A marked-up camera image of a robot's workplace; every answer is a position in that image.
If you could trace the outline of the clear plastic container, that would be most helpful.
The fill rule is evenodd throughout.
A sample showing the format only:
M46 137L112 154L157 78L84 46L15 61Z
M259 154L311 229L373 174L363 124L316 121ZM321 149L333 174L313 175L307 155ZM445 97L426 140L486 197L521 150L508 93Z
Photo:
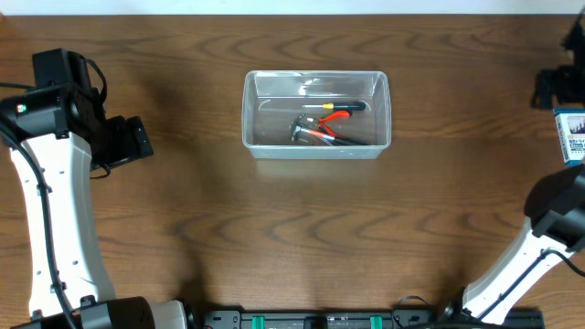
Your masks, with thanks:
M291 140L291 124L301 115L332 113L304 105L339 101L367 107L327 126L365 146L330 146L307 134ZM257 159L376 159L391 144L388 77L381 71L253 70L243 89L242 142Z

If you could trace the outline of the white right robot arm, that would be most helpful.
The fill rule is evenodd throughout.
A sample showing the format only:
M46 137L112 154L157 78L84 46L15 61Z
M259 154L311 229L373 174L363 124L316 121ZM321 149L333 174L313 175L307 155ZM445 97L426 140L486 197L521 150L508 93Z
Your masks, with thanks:
M523 295L560 262L584 250L584 160L540 179L524 208L526 219L511 245L480 279L447 304L442 320L502 324Z

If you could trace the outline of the black yellow screwdriver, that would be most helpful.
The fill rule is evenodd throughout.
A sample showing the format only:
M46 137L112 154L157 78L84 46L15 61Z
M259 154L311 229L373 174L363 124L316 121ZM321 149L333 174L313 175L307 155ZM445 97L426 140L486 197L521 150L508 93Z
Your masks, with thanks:
M367 105L362 101L329 102L324 104L307 104L304 108L319 108L329 111L364 111Z

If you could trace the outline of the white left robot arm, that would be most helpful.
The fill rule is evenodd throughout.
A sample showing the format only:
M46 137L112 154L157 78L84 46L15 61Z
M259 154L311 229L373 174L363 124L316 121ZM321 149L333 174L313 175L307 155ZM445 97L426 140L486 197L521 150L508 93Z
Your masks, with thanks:
M1 134L25 198L33 281L26 328L187 328L179 300L117 298L105 269L91 172L152 155L140 118L106 118L85 74L38 73L1 102Z

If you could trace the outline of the small red black hammer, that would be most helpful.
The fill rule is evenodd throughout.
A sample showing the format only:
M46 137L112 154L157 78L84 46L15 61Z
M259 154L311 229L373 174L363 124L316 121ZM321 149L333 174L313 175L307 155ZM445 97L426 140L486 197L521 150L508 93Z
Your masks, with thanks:
M295 119L291 124L291 140L297 141L299 136L304 133L311 135L327 145L330 146L365 146L364 143L361 143L356 140L351 140L348 138L340 137L335 134L331 133L324 133L323 131L319 131L317 129L310 128L307 124L301 123L302 119L306 119L305 115L301 115L297 119Z

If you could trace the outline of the blue white small box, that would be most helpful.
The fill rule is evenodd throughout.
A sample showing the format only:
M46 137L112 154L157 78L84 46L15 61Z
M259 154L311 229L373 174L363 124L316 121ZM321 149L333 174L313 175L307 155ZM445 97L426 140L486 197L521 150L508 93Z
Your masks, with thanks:
M566 167L584 162L585 114L579 108L557 108L553 110L560 149Z

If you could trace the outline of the red handled pliers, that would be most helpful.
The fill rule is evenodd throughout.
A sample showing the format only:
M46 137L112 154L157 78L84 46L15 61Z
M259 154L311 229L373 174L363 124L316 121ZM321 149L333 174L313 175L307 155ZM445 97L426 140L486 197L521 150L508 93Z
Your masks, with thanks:
M352 114L349 111L333 111L332 113L319 118L307 117L306 121L309 126L315 128L320 133L326 133L333 137L337 137L337 133L329 128L327 124L337 119L345 119L351 117Z

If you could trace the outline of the silver offset wrench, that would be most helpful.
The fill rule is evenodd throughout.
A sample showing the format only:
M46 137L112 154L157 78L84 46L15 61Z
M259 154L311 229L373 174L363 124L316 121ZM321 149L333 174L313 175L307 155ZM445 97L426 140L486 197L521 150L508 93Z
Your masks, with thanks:
M292 133L291 139L293 141L298 141L302 134L307 134L316 137L317 139L321 140L322 142L328 145L332 145L333 141L335 140L335 137L332 135L310 129L307 126L300 123L295 123L292 125L291 133Z

